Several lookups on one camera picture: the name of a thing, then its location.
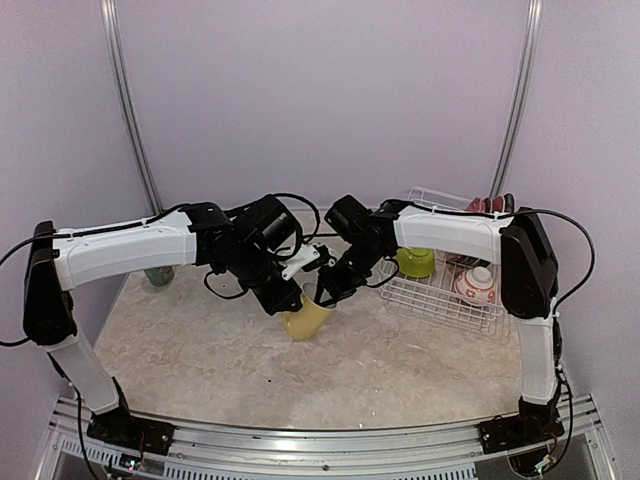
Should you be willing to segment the pink dotted plate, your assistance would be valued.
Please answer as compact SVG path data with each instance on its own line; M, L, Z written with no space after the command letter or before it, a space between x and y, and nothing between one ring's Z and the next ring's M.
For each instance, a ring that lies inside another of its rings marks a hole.
M476 197L466 207L466 212L469 213L486 213L487 203L485 198Z

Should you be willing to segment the teal floral mug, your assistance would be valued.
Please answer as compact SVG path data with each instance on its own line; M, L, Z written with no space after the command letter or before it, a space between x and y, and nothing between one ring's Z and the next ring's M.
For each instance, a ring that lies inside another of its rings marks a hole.
M172 283L175 273L171 266L155 267L144 270L149 283L156 288L162 288Z

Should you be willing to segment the right aluminium frame post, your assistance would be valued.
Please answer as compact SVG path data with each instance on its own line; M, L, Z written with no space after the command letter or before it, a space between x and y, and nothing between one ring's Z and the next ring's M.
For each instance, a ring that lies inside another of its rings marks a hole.
M524 116L529 85L535 63L536 49L542 21L543 1L530 0L520 59L517 68L514 93L511 100L506 129L502 139L498 163L494 171L489 195L498 196L505 188L509 168L513 159L520 125Z

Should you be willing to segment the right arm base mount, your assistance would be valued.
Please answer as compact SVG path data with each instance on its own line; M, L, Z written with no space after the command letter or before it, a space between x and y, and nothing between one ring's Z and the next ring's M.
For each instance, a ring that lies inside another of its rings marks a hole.
M497 416L477 425L484 454L533 445L565 433L556 400L539 405L520 399L518 407L515 415Z

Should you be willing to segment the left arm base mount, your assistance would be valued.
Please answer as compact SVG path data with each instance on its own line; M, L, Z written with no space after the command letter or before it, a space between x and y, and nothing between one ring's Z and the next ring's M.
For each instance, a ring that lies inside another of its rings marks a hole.
M142 454L167 456L175 427L167 422L134 415L124 399L106 413L91 416L88 437Z

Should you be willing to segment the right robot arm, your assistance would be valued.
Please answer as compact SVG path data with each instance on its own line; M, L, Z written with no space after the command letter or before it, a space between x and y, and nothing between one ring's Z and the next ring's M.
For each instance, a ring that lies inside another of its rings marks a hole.
M484 260L500 268L500 299L517 326L524 402L534 404L513 419L511 433L523 444L535 442L551 424L548 404L559 386L561 342L558 309L559 262L540 220L543 209L481 213L427 208L388 199L371 210L351 195L325 215L348 243L332 266L318 271L316 294L337 303L366 286L373 267L406 248L424 248Z

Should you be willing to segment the white red patterned bowl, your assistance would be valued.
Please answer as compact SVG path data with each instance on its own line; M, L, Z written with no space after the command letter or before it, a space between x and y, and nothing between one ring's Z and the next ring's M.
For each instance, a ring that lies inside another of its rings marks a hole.
M462 301L472 306L493 304L496 299L496 285L490 270L474 267L462 271L454 281L454 291Z

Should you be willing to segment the front aluminium rail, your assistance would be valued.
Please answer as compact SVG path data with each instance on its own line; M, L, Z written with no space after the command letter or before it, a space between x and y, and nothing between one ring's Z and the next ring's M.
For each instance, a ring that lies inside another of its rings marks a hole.
M129 452L88 437L77 427L89 413L60 397L45 431L36 479L514 479L513 465L542 446L488 454L477 420L360 430L292 430L170 418L165 456L147 453L142 468L120 466Z

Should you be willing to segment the black rimmed plate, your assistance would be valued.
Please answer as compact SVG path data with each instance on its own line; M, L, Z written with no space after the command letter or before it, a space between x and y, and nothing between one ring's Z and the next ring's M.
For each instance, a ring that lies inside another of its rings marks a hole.
M513 213L515 211L515 198L511 193L506 193L501 196L502 198L502 213Z

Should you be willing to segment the left aluminium frame post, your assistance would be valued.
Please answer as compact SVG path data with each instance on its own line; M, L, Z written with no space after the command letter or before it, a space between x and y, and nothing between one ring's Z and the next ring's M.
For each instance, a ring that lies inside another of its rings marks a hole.
M142 185L149 210L158 214L163 205L156 182L147 159L139 122L135 112L133 96L127 75L126 60L119 30L117 5L114 0L99 2L109 62L114 78L122 119L130 145L133 161Z

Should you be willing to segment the aluminium frame post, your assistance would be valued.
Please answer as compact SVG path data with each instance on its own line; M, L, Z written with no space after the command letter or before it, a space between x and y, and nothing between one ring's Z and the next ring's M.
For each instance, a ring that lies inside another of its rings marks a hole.
M524 116L529 85L535 63L536 49L542 21L543 1L530 0L520 59L517 68L514 93L511 100L506 129L502 139L498 163L494 171L489 195L498 196L505 188L509 168L513 159L520 125Z
M119 30L117 5L114 0L99 2L109 62L114 78L122 119L130 145L133 161L142 185L149 210L158 214L163 205L156 182L147 159L139 122L135 112L133 96L127 75L126 60Z

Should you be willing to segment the pale yellow mug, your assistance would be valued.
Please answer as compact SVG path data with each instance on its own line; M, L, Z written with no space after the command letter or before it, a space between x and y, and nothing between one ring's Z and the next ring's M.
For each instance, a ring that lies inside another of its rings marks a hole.
M317 284L306 282L302 285L302 308L297 312L282 314L284 330L293 340L307 340L314 336L330 318L336 302L324 290L318 302L315 301Z

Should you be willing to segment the green bowl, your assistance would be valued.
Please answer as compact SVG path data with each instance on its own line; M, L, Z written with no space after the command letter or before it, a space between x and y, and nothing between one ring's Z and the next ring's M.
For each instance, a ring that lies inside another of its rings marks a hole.
M430 249L399 249L396 261L399 272L410 278L423 279L435 272L435 253Z

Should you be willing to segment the dark red plate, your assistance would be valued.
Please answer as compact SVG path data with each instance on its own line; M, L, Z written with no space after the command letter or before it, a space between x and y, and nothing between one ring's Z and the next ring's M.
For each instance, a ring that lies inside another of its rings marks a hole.
M484 205L486 213L502 213L505 208L505 200L503 196L497 196L494 198L486 197L484 199Z

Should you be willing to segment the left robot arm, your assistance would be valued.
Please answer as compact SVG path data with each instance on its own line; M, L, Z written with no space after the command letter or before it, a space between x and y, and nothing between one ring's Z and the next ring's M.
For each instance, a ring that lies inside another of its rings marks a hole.
M28 247L23 330L45 348L77 389L102 430L121 445L140 434L123 394L76 324L71 291L90 282L167 266L207 266L232 274L269 314L301 308L294 279L318 256L302 228L274 195L225 211L214 203L178 205L155 217L85 229L37 226Z

